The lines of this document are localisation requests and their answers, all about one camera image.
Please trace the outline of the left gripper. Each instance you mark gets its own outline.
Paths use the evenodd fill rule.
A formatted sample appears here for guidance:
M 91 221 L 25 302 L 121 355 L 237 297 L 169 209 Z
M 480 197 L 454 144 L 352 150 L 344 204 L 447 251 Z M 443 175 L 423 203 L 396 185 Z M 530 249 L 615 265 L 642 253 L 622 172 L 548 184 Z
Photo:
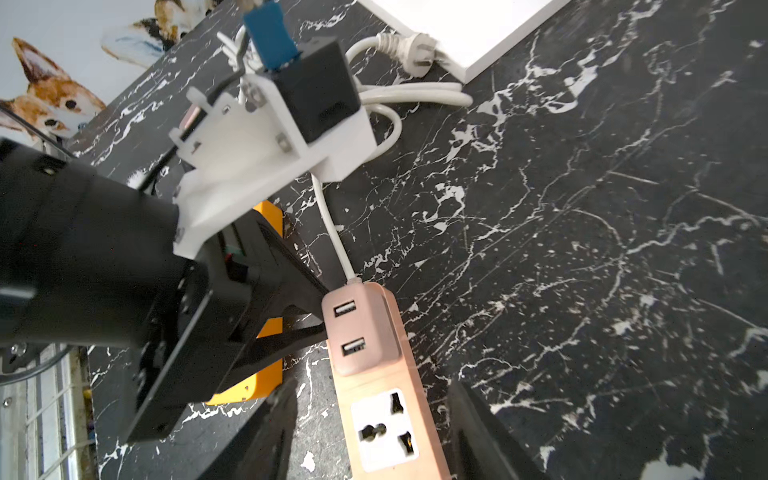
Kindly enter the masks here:
M 328 288 L 264 216 L 250 210 L 207 240 L 153 304 L 134 351 L 125 443 L 158 440 L 186 406 L 207 402 L 286 355 L 326 339 L 325 326 L 263 336 L 274 318 L 322 318 Z

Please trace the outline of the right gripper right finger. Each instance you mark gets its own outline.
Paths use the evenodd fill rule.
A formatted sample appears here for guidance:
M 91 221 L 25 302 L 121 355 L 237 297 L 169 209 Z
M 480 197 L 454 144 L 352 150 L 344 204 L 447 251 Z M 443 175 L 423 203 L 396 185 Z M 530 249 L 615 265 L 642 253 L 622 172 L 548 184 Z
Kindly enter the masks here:
M 465 383 L 448 389 L 451 459 L 458 479 L 545 480 L 546 475 Z

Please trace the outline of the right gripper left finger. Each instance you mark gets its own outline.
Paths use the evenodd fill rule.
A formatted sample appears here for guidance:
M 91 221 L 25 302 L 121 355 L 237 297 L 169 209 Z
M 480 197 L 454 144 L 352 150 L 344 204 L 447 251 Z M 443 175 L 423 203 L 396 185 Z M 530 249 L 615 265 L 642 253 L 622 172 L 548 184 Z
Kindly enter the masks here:
M 198 479 L 286 479 L 297 420 L 296 389 L 295 379 L 277 387 Z

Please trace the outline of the pink power strip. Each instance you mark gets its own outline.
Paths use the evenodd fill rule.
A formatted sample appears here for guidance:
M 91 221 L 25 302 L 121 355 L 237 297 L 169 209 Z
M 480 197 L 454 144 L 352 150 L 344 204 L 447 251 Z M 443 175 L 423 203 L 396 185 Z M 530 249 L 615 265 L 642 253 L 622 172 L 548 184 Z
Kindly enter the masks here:
M 448 479 L 451 473 L 396 299 L 383 286 L 364 283 L 384 294 L 401 355 L 347 377 L 337 374 L 330 360 L 352 476 Z

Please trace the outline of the pink charger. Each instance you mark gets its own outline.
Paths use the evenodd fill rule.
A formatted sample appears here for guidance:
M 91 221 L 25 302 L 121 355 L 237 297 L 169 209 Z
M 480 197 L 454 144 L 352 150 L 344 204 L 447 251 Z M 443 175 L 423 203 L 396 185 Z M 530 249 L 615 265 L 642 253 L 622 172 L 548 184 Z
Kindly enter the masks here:
M 322 300 L 329 355 L 335 372 L 353 376 L 397 361 L 401 350 L 381 289 L 359 280 Z

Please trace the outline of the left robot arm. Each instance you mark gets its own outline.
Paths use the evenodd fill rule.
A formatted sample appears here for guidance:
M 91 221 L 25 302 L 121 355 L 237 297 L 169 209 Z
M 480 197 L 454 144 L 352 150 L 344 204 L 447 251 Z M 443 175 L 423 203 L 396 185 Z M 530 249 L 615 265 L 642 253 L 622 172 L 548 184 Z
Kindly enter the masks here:
M 187 405 L 327 337 L 320 324 L 263 334 L 320 316 L 327 290 L 259 212 L 190 258 L 173 251 L 178 217 L 88 165 L 1 143 L 1 341 L 132 350 L 128 443 L 166 437 Z

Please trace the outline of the white tiered display stand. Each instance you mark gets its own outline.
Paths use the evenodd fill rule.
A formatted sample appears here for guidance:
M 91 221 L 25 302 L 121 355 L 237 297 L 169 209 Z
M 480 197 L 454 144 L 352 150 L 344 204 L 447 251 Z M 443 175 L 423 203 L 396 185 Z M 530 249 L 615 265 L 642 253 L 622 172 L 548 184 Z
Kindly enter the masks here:
M 466 84 L 569 3 L 568 0 L 361 0 L 400 34 L 437 41 L 438 62 Z

